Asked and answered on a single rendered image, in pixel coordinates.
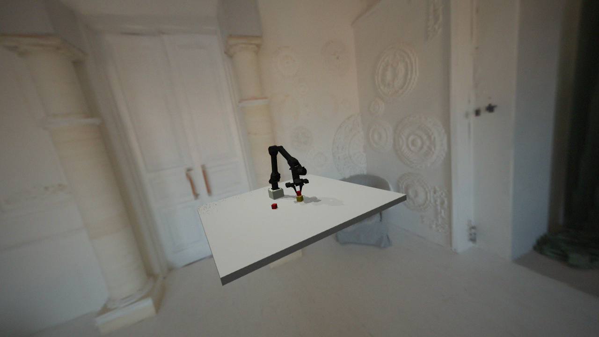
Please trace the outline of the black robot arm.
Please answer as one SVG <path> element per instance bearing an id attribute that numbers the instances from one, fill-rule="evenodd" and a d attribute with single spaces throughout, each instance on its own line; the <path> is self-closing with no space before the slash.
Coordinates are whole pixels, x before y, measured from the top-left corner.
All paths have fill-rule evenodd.
<path id="1" fill-rule="evenodd" d="M 280 189 L 278 187 L 278 182 L 280 181 L 280 173 L 278 173 L 278 159 L 277 159 L 278 151 L 287 160 L 287 164 L 289 164 L 289 166 L 290 166 L 289 170 L 292 171 L 293 176 L 296 176 L 296 175 L 305 176 L 307 174 L 307 170 L 305 169 L 305 167 L 302 167 L 301 164 L 298 162 L 298 160 L 296 158 L 294 158 L 293 156 L 290 156 L 289 153 L 282 146 L 277 147 L 275 145 L 275 146 L 269 147 L 268 152 L 271 155 L 272 173 L 271 173 L 271 179 L 268 182 L 271 183 L 272 190 Z M 300 177 L 298 177 L 298 178 L 294 177 L 293 183 L 295 184 L 295 186 L 299 186 L 303 183 L 303 180 L 300 179 Z"/>

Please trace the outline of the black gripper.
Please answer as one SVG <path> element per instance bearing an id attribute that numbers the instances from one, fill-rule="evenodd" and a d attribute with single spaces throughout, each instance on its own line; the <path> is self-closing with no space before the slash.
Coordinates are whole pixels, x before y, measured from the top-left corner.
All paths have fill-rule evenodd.
<path id="1" fill-rule="evenodd" d="M 299 177 L 299 175 L 292 176 L 292 178 L 293 178 L 293 179 L 294 179 L 294 177 L 295 177 L 295 178 L 298 178 L 298 177 Z M 308 179 L 303 179 L 303 182 L 304 182 L 304 183 L 309 183 Z M 302 183 L 302 184 L 299 186 L 299 188 L 300 188 L 300 191 L 302 190 L 302 186 L 304 185 L 304 183 Z M 287 187 L 287 188 L 289 188 L 289 187 L 292 187 L 292 188 L 295 190 L 295 192 L 297 193 L 297 190 L 296 190 L 296 188 L 295 188 L 295 186 L 294 186 L 294 185 L 295 185 L 294 183 L 290 183 L 290 182 L 287 182 L 287 183 L 286 183 L 286 187 Z"/>

